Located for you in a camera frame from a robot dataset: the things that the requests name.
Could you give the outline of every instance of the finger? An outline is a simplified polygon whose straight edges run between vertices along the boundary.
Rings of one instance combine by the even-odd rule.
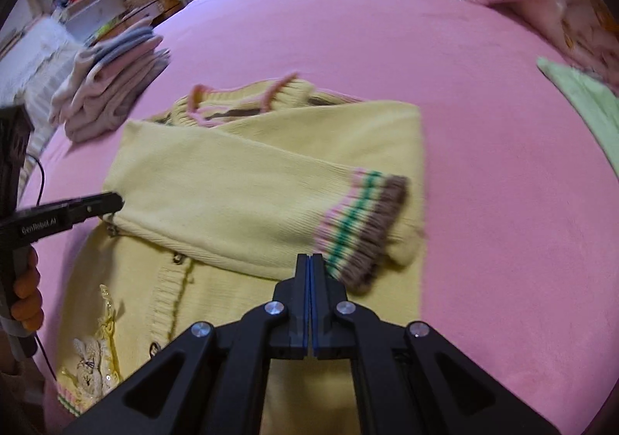
[[[42,304],[43,298],[41,297],[41,293],[36,290],[31,296],[13,304],[10,308],[10,313],[13,315],[15,320],[20,320],[23,322],[24,320],[35,316],[41,309]]]
[[[34,248],[30,248],[28,253],[28,266],[36,267],[38,265],[38,254]]]
[[[38,313],[36,313],[32,318],[28,318],[22,322],[24,329],[29,330],[30,332],[35,332],[43,326],[43,320],[45,315],[42,309],[39,309]]]
[[[15,280],[13,284],[15,295],[20,299],[26,299],[28,296],[35,293],[36,287],[38,287],[40,281],[41,274],[38,269],[36,267],[29,267],[24,274]]]

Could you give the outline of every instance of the stack of folded clothes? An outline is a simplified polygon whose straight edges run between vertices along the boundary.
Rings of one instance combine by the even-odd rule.
[[[144,19],[114,39],[77,53],[73,70],[51,100],[50,122],[65,123],[74,142],[84,142],[116,130],[125,122],[137,98],[169,63],[169,50],[156,47]]]

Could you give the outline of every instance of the shelf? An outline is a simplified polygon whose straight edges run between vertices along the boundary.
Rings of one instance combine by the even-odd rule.
[[[67,13],[69,20],[79,13],[82,9],[86,8],[90,4],[95,3],[97,0],[77,0],[69,4],[64,10]]]

